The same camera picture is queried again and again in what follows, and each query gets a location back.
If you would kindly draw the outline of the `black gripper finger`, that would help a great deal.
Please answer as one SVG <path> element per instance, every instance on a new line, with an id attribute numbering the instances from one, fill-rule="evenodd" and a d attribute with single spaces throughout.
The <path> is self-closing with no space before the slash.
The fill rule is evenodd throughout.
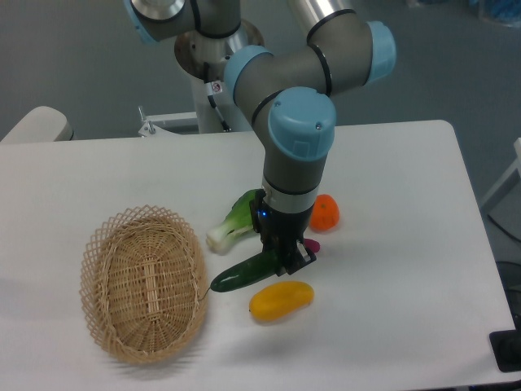
<path id="1" fill-rule="evenodd" d="M 261 266 L 264 272 L 279 272 L 282 269 L 282 258 L 276 247 L 263 248 Z"/>
<path id="2" fill-rule="evenodd" d="M 289 249 L 283 258 L 283 265 L 286 272 L 289 275 L 292 275 L 296 271 L 303 269 L 316 260 L 316 254 L 306 247 L 302 241 L 297 240 L 289 246 Z"/>

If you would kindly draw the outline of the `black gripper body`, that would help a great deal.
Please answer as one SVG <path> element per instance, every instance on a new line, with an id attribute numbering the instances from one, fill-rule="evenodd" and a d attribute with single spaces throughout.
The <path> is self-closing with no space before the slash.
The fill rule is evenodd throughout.
<path id="1" fill-rule="evenodd" d="M 290 245 L 297 240 L 304 243 L 304 231 L 309 223 L 311 209 L 299 213 L 280 212 L 268 205 L 266 196 L 264 190 L 257 190 L 250 203 L 253 229 L 260 234 L 263 248 L 276 247 L 283 261 Z"/>

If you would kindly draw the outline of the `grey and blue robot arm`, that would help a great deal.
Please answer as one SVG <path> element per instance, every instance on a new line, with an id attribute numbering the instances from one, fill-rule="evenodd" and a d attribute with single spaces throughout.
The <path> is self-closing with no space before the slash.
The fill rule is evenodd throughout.
<path id="1" fill-rule="evenodd" d="M 200 133 L 253 131 L 265 149 L 263 178 L 250 208 L 273 275 L 315 260 L 304 244 L 331 149 L 331 96 L 390 74 L 391 31 L 363 21 L 349 1 L 292 1 L 304 47 L 285 55 L 265 48 L 237 1 L 127 1 L 145 43 L 173 38 L 190 78 Z"/>

